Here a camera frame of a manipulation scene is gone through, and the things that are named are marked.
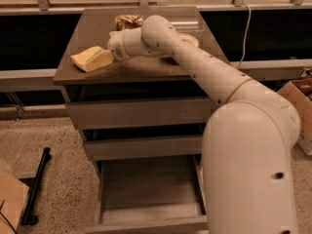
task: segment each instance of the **cardboard box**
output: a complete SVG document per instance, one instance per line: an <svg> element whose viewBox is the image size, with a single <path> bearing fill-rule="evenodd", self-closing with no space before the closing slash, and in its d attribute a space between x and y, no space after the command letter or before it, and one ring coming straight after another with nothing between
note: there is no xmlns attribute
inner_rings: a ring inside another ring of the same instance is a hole
<svg viewBox="0 0 312 234"><path fill-rule="evenodd" d="M312 155L312 79L293 80L287 83L278 94L289 100L297 109L301 120L299 146L307 155Z"/></svg>

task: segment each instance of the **box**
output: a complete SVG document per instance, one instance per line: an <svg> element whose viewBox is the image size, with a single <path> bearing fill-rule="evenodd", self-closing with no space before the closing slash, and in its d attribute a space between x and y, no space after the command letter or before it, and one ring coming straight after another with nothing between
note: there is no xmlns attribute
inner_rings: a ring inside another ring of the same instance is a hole
<svg viewBox="0 0 312 234"><path fill-rule="evenodd" d="M293 80L287 83L278 94L289 100L300 116L301 135L299 146L307 155L312 155L312 79Z"/></svg>

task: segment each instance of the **black metal stand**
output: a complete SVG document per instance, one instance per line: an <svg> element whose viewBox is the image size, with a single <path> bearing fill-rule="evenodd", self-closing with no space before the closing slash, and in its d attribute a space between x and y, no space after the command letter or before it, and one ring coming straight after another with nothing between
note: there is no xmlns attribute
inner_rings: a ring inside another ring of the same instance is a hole
<svg viewBox="0 0 312 234"><path fill-rule="evenodd" d="M38 195L42 176L48 161L51 160L50 148L45 147L37 170L36 177L21 179L23 183L27 184L29 188L29 198L25 210L21 217L21 225L34 225L38 223L38 215L33 215L32 210L35 205L36 197Z"/></svg>

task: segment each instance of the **drawer front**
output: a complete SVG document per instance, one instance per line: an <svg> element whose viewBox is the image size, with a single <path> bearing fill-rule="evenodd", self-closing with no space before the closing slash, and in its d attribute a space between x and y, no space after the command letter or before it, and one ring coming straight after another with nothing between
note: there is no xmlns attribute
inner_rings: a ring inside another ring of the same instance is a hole
<svg viewBox="0 0 312 234"><path fill-rule="evenodd" d="M104 161L96 225L86 233L206 230L206 209L192 156Z"/></svg>
<svg viewBox="0 0 312 234"><path fill-rule="evenodd" d="M216 105L208 97L69 103L76 129L127 128L187 123L206 123Z"/></svg>
<svg viewBox="0 0 312 234"><path fill-rule="evenodd" d="M160 157L202 152L201 136L166 136L108 141L84 141L90 160L131 159Z"/></svg>

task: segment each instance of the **black cable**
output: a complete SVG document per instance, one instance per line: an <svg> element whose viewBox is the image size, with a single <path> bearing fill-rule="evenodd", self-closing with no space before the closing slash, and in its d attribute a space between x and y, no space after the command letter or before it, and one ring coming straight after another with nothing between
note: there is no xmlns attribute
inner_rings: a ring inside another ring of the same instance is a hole
<svg viewBox="0 0 312 234"><path fill-rule="evenodd" d="M11 222L0 212L0 215L3 216L3 218L7 221L7 223L10 225L11 229L14 231L15 234L18 234L18 232L15 230L15 228L12 226Z"/></svg>

